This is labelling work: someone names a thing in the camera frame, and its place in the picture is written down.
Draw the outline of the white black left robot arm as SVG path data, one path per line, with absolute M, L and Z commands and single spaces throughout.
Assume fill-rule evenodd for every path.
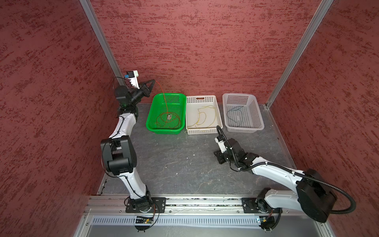
M 137 154 L 131 140 L 131 132 L 138 118 L 137 104 L 149 97 L 155 80 L 144 82 L 139 89 L 129 90 L 118 86 L 114 90 L 119 103 L 118 123 L 109 138 L 100 143 L 102 167 L 110 178 L 120 179 L 129 192 L 127 207 L 148 213 L 154 207 L 150 191 L 137 171 Z

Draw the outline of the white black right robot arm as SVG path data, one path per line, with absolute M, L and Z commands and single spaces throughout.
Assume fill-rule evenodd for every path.
M 309 169 L 304 172 L 271 163 L 257 154 L 245 152 L 235 139 L 225 140 L 218 136 L 215 142 L 219 150 L 214 154 L 220 164 L 229 163 L 238 171 L 263 176 L 287 188 L 285 191 L 264 188 L 246 207 L 260 213 L 280 208 L 293 209 L 317 222 L 327 221 L 337 197 L 330 187 L 323 184 L 316 171 Z

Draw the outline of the green plastic basket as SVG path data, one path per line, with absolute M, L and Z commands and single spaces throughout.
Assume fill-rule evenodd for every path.
M 146 128 L 156 134 L 179 134 L 186 121 L 187 98 L 180 93 L 160 93 L 152 101 Z

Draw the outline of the cream perforated basket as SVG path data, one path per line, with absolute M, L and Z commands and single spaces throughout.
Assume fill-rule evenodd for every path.
M 223 128 L 215 95 L 187 96 L 186 130 L 188 135 L 217 134 Z

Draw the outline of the translucent white slotted basket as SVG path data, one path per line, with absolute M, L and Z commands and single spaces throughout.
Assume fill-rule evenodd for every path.
M 265 128 L 257 99 L 251 94 L 223 94 L 224 121 L 229 132 L 255 133 Z

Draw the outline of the right small circuit board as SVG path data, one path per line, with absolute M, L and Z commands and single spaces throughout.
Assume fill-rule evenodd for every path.
M 271 217 L 260 218 L 260 227 L 264 231 L 271 231 L 274 226 L 275 226 L 274 217 L 271 216 Z

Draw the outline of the small circuit board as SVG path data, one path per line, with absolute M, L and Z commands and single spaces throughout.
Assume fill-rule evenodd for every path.
M 143 216 L 137 216 L 136 217 L 136 224 L 143 224 L 143 225 L 152 225 L 154 223 L 153 217 L 143 217 Z
M 271 216 L 271 217 L 260 218 L 260 227 L 264 231 L 271 231 L 274 226 L 275 226 L 274 217 Z

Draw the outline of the left small circuit board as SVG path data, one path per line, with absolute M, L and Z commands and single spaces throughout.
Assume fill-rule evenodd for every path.
M 153 217 L 143 217 L 143 216 L 137 216 L 136 217 L 136 224 L 143 224 L 143 225 L 152 225 L 154 223 Z

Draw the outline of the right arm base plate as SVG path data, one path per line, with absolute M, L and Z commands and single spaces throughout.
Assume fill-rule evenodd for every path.
M 278 214 L 279 208 L 273 208 L 268 205 L 264 199 L 253 198 L 242 198 L 242 207 L 244 213 L 253 214 Z

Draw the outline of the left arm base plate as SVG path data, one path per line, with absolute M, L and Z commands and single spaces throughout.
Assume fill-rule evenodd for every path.
M 167 198 L 163 197 L 152 197 L 148 200 L 144 198 L 140 199 L 128 199 L 126 203 L 125 212 L 126 213 L 152 213 L 157 214 L 165 212 Z

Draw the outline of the aluminium corner post left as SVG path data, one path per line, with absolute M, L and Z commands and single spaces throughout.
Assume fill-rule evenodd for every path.
M 95 14 L 95 11 L 93 9 L 93 6 L 89 0 L 80 0 L 80 3 L 84 9 L 84 12 L 92 26 L 92 29 L 95 32 L 95 35 L 102 47 L 102 50 L 108 60 L 108 63 L 114 73 L 114 80 L 118 81 L 118 84 L 120 86 L 126 86 L 129 92 L 133 92 L 134 88 L 130 88 L 128 86 L 131 86 L 131 84 L 125 80 L 124 75 L 122 74 L 119 65 L 114 57 L 114 54 L 110 48 L 110 45 L 105 37 L 105 34 L 101 28 L 101 25 L 98 21 L 98 18 Z

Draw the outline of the aluminium corner post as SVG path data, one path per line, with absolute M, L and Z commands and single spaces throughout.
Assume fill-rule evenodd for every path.
M 80 0 L 80 3 L 84 9 L 84 12 L 92 26 L 92 29 L 95 32 L 95 35 L 102 47 L 102 50 L 108 60 L 108 63 L 114 73 L 114 80 L 118 81 L 118 84 L 120 86 L 126 86 L 129 92 L 133 92 L 134 88 L 130 88 L 128 86 L 131 86 L 131 84 L 125 80 L 124 75 L 122 74 L 119 65 L 114 57 L 114 54 L 110 48 L 110 45 L 105 37 L 105 34 L 101 28 L 101 25 L 98 21 L 98 18 L 95 14 L 95 11 L 93 9 L 93 6 L 89 0 Z
M 284 69 L 278 83 L 274 87 L 273 92 L 271 93 L 265 104 L 268 110 L 273 105 L 275 99 L 279 95 L 281 89 L 285 85 L 286 81 L 288 80 L 289 76 L 291 75 L 292 71 L 294 70 L 295 66 L 297 65 L 298 61 L 303 55 L 305 49 L 310 43 L 312 37 L 314 36 L 315 32 L 317 31 L 319 25 L 321 24 L 328 10 L 332 6 L 333 2 L 333 0 L 322 0 L 320 2 L 316 12 L 314 13 L 310 23 L 308 24 L 304 34 L 302 35 L 294 53 L 292 54 L 286 68 Z

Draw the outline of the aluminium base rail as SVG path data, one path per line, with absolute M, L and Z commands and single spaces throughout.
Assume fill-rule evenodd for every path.
M 164 213 L 154 214 L 155 221 L 160 216 L 255 216 L 263 214 L 244 213 L 241 196 L 166 196 Z M 260 228 L 207 228 L 187 226 L 151 225 L 145 231 L 137 226 L 94 226 L 95 215 L 139 216 L 126 213 L 126 196 L 91 196 L 82 219 L 74 233 L 75 237 L 333 237 L 329 223 L 319 223 L 297 210 L 284 209 L 279 224 L 272 231 Z

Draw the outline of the aluminium corner post right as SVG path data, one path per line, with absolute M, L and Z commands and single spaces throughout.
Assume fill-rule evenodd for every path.
M 281 89 L 285 85 L 286 81 L 288 80 L 289 76 L 291 75 L 292 71 L 294 70 L 295 66 L 297 65 L 298 61 L 303 55 L 305 49 L 310 43 L 312 37 L 314 36 L 315 32 L 317 31 L 319 25 L 321 24 L 328 10 L 332 6 L 333 2 L 333 0 L 322 0 L 320 2 L 316 12 L 314 13 L 310 23 L 308 24 L 304 34 L 302 35 L 294 53 L 292 54 L 286 68 L 284 69 L 278 83 L 274 87 L 273 92 L 271 93 L 265 104 L 268 110 L 273 105 L 275 99 L 279 95 Z

